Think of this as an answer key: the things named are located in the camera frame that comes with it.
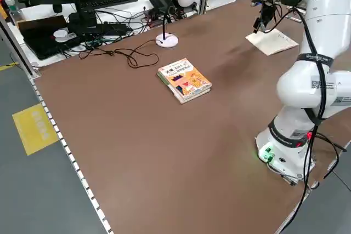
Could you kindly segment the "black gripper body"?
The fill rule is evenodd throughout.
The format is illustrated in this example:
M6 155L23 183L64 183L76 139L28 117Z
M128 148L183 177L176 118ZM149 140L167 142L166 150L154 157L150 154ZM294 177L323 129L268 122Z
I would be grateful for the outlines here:
M267 25L272 20L276 21L276 7L274 3L261 2L261 14L259 17L260 25Z

